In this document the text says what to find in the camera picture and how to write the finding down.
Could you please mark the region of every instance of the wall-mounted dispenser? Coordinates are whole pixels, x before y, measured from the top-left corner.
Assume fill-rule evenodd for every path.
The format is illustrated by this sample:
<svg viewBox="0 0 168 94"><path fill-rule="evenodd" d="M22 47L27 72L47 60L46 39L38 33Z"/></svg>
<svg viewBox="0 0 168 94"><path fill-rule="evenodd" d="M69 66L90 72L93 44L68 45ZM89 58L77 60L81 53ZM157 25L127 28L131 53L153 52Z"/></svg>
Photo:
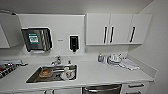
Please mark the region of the wall-mounted dispenser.
<svg viewBox="0 0 168 94"><path fill-rule="evenodd" d="M75 53L76 50L79 49L79 43L78 43L78 36L77 35L70 35L70 49L73 51L73 53Z"/></svg>
<svg viewBox="0 0 168 94"><path fill-rule="evenodd" d="M27 51L43 50L52 48L50 30L48 28L28 28L22 29L22 35Z"/></svg>

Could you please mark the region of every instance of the soap dispenser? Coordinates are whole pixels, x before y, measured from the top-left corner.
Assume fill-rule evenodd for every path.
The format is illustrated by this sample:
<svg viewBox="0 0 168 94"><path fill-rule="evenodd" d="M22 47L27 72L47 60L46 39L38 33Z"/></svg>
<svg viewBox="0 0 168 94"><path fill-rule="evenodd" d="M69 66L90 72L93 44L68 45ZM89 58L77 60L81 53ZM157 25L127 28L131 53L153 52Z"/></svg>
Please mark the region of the soap dispenser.
<svg viewBox="0 0 168 94"><path fill-rule="evenodd" d="M73 53L76 53L76 50L79 49L79 43L78 43L78 36L73 35L70 36L70 49L73 51Z"/></svg>

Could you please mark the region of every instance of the white countertop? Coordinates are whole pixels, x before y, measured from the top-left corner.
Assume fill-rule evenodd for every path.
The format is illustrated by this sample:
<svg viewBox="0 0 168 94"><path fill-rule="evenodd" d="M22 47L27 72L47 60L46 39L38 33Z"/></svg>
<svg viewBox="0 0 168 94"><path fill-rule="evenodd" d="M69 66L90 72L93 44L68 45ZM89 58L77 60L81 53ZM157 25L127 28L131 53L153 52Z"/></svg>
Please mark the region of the white countertop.
<svg viewBox="0 0 168 94"><path fill-rule="evenodd" d="M77 78L75 80L39 83L26 83L26 81L40 66L44 66L46 64L29 64L28 66L20 66L15 71L0 79L0 93L145 82L154 80L141 70L130 71L125 68L102 64L96 61L81 61L73 62L72 64L77 64Z"/></svg>

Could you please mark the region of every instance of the white cabinet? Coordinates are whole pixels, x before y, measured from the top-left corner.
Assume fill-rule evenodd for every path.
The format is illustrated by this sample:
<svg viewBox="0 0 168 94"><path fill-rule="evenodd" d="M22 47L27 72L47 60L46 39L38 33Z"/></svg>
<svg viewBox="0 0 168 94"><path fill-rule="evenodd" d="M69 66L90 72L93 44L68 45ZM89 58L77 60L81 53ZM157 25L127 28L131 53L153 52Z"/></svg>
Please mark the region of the white cabinet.
<svg viewBox="0 0 168 94"><path fill-rule="evenodd" d="M14 94L82 94L82 88L69 88L69 89L51 89L43 91L29 91L29 92L20 92Z"/></svg>
<svg viewBox="0 0 168 94"><path fill-rule="evenodd" d="M86 45L105 45L109 27L110 14L86 15Z"/></svg>
<svg viewBox="0 0 168 94"><path fill-rule="evenodd" d="M0 48L23 43L21 24L17 15L0 13Z"/></svg>
<svg viewBox="0 0 168 94"><path fill-rule="evenodd" d="M111 14L108 44L126 44L132 14Z"/></svg>
<svg viewBox="0 0 168 94"><path fill-rule="evenodd" d="M19 93L13 93L13 94L51 94L51 92L49 90L46 90L46 91L19 92Z"/></svg>
<svg viewBox="0 0 168 94"><path fill-rule="evenodd" d="M52 94L82 94L82 88L59 89Z"/></svg>
<svg viewBox="0 0 168 94"><path fill-rule="evenodd" d="M142 44L151 14L86 15L86 45Z"/></svg>
<svg viewBox="0 0 168 94"><path fill-rule="evenodd" d="M86 15L86 45L126 44L132 14Z"/></svg>
<svg viewBox="0 0 168 94"><path fill-rule="evenodd" d="M128 35L128 44L142 44L148 31L151 14L134 14L130 32Z"/></svg>
<svg viewBox="0 0 168 94"><path fill-rule="evenodd" d="M122 84L120 94L146 94L149 82Z"/></svg>

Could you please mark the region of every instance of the paper towel dispenser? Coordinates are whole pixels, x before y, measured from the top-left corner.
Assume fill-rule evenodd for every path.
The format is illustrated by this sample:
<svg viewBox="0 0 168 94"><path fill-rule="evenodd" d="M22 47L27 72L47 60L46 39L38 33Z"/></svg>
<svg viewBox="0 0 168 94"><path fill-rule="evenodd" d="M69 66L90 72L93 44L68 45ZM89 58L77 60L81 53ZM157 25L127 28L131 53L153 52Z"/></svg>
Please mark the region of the paper towel dispenser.
<svg viewBox="0 0 168 94"><path fill-rule="evenodd" d="M43 50L52 48L50 30L48 28L21 29L27 51Z"/></svg>

